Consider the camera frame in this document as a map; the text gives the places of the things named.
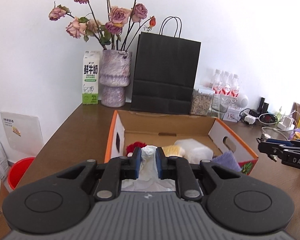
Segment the red fabric rose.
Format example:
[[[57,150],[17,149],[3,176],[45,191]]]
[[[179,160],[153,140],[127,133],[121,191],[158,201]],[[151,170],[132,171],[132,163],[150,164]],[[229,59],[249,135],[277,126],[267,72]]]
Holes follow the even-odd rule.
[[[126,156],[128,156],[130,153],[133,153],[135,148],[143,148],[147,146],[146,143],[144,142],[140,142],[140,141],[136,141],[132,144],[129,144],[127,147],[126,147]]]

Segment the yellow plush toy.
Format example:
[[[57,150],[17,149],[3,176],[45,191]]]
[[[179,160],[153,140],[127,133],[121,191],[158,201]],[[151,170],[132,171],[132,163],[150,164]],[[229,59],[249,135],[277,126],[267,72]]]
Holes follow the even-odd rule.
[[[185,150],[179,145],[170,145],[162,147],[166,157],[184,157]]]

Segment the translucent cotton swab box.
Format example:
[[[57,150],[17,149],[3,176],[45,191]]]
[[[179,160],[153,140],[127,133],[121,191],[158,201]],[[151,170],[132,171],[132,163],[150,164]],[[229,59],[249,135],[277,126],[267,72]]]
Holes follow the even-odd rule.
[[[181,148],[181,156],[191,164],[199,164],[202,160],[211,161],[213,150],[194,139],[181,139],[174,143]]]

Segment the red cardboard box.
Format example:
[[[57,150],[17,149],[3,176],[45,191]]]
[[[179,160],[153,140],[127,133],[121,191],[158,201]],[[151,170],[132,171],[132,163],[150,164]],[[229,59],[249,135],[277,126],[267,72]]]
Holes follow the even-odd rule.
[[[258,155],[222,120],[209,116],[167,115],[115,110],[104,161],[126,154],[135,142],[169,146],[177,140],[194,139],[218,156],[231,150],[242,172],[249,175]]]

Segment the white power adapter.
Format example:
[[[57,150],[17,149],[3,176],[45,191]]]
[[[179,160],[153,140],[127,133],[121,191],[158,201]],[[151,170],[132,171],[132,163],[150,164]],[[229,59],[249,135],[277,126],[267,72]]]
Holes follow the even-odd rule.
[[[244,117],[244,121],[249,125],[253,125],[256,122],[256,120],[257,120],[257,118],[250,114],[248,114]]]

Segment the black upright device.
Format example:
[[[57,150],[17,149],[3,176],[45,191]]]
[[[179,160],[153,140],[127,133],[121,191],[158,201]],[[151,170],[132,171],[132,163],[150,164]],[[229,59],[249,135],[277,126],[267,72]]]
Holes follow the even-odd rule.
[[[257,108],[258,114],[263,114],[268,112],[268,106],[269,104],[265,102],[265,98],[261,97],[260,102]]]

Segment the purple cloth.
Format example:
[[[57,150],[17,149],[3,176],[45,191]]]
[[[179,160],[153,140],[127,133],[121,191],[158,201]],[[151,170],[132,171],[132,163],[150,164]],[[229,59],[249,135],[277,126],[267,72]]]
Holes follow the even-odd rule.
[[[236,172],[241,172],[241,167],[235,159],[232,151],[226,151],[219,156],[213,157],[212,162],[222,165]]]

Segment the white tin box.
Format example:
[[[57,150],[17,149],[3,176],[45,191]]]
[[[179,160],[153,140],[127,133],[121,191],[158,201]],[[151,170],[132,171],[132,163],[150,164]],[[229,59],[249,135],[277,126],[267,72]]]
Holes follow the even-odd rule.
[[[237,106],[229,106],[227,112],[223,116],[223,121],[238,122],[240,120],[240,113],[243,109]]]

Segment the white round speaker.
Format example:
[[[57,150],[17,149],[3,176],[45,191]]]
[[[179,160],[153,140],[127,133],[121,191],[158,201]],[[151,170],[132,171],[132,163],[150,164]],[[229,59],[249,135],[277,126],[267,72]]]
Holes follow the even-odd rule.
[[[244,93],[239,93],[236,101],[236,106],[239,108],[245,108],[247,107],[249,103],[248,96]]]

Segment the empty glass cup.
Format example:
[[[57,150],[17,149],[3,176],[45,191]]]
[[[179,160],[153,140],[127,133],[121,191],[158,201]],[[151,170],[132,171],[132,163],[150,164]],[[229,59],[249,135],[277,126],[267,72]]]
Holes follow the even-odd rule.
[[[223,119],[228,111],[230,97],[223,94],[215,94],[211,102],[210,115],[215,118]]]

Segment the right water bottle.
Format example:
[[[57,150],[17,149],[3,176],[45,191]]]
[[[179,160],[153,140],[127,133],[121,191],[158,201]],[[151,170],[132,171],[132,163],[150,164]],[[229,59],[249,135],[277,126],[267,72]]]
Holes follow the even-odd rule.
[[[237,98],[239,95],[239,90],[240,90],[240,84],[239,84],[239,77],[237,74],[233,75],[232,81],[231,81],[231,91],[230,95],[233,98]]]

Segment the water bottle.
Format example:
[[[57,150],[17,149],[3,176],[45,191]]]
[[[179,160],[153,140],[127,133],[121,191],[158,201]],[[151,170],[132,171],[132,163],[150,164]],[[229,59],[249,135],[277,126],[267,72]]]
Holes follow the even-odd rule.
[[[240,90],[240,84],[239,84],[239,77],[237,74],[233,75],[232,81],[231,81],[231,91],[230,95],[233,98],[237,98],[239,95],[239,90]]]
[[[222,94],[229,96],[231,92],[231,80],[229,79],[230,73],[224,72],[223,78],[222,78]]]
[[[222,81],[221,81],[221,71],[215,70],[215,74],[212,78],[212,89],[215,94],[221,94],[222,92]]]

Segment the clear jar of seeds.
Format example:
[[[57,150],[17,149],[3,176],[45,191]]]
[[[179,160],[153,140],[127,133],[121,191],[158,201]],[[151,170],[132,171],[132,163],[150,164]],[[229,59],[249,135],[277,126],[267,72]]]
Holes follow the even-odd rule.
[[[207,116],[214,91],[211,89],[194,89],[191,99],[190,114]]]

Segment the middle water bottle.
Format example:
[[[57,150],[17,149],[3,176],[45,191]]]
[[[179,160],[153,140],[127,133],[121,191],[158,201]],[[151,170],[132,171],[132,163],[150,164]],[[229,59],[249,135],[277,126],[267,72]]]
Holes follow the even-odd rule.
[[[231,92],[231,80],[229,79],[230,73],[224,72],[223,78],[222,78],[222,94],[229,96]]]

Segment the left water bottle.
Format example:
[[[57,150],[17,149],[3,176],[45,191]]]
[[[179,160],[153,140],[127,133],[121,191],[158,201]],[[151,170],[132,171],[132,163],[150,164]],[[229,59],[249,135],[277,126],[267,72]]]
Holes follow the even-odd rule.
[[[215,94],[221,94],[222,92],[222,81],[221,81],[221,71],[215,70],[215,74],[212,78],[212,89]]]

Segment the purple ceramic vase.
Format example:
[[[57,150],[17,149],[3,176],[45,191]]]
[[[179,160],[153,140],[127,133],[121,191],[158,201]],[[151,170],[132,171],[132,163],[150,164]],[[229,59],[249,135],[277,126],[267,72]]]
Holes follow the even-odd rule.
[[[102,85],[101,103],[111,108],[122,107],[126,102],[125,87],[130,84],[132,52],[104,50],[99,74]]]

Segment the white milk carton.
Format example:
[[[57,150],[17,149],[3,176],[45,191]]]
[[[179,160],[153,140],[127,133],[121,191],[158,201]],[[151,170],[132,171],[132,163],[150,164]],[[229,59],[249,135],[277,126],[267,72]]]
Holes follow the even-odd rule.
[[[100,52],[86,50],[83,57],[82,103],[98,104]]]

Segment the black paper bag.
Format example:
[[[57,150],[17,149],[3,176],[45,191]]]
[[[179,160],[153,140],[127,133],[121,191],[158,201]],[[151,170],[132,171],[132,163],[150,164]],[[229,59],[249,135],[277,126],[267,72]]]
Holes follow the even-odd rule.
[[[142,32],[138,38],[131,110],[189,114],[200,42],[180,38],[181,19],[174,17],[174,36]]]

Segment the red plastic bucket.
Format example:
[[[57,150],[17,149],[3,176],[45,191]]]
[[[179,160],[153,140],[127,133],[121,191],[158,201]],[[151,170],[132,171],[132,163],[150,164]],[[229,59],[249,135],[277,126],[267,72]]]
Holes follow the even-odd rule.
[[[14,190],[18,183],[20,182],[21,178],[29,168],[29,166],[32,164],[34,161],[35,157],[28,157],[24,159],[20,159],[16,163],[14,163],[9,172],[8,172],[8,184],[9,187]]]

